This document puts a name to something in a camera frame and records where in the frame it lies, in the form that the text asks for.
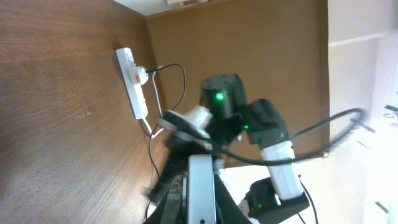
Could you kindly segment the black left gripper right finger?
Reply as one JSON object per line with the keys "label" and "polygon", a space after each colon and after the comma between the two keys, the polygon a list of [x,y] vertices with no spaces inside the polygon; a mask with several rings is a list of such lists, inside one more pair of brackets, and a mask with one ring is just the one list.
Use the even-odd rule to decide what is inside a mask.
{"label": "black left gripper right finger", "polygon": [[214,174],[215,200],[224,224],[251,224],[234,202],[219,175]]}

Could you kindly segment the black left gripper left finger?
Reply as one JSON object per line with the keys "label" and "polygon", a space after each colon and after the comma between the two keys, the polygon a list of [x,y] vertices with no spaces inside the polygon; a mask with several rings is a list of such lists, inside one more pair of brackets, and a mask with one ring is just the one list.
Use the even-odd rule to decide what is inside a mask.
{"label": "black left gripper left finger", "polygon": [[183,180],[185,175],[177,175],[170,188],[154,212],[143,224],[183,224]]}

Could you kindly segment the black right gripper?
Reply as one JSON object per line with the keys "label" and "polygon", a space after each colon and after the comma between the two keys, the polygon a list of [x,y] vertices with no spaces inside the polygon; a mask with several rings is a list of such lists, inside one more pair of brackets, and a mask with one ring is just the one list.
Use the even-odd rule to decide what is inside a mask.
{"label": "black right gripper", "polygon": [[171,186],[171,182],[177,175],[186,174],[188,170],[188,158],[197,154],[209,154],[213,160],[220,159],[221,153],[210,149],[210,144],[202,144],[198,141],[183,142],[169,138],[165,146],[170,154],[164,164],[158,181],[148,191],[147,197],[151,202],[160,202]]}

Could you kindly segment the blue Galaxy smartphone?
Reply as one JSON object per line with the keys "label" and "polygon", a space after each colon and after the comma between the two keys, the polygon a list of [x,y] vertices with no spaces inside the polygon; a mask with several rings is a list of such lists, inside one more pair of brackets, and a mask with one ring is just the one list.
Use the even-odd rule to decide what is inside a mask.
{"label": "blue Galaxy smartphone", "polygon": [[187,223],[216,224],[213,161],[208,154],[188,158]]}

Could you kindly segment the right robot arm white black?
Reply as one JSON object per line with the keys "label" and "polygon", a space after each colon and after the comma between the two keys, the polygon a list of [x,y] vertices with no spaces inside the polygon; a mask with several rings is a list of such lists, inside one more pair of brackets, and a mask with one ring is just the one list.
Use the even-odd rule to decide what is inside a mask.
{"label": "right robot arm white black", "polygon": [[[159,126],[170,131],[170,155],[147,194],[157,205],[147,223],[281,223],[309,207],[285,121],[269,100],[248,103],[237,74],[206,79],[199,105],[166,111]],[[266,167],[269,176],[236,203],[218,171],[242,133],[262,156],[246,163]]]}

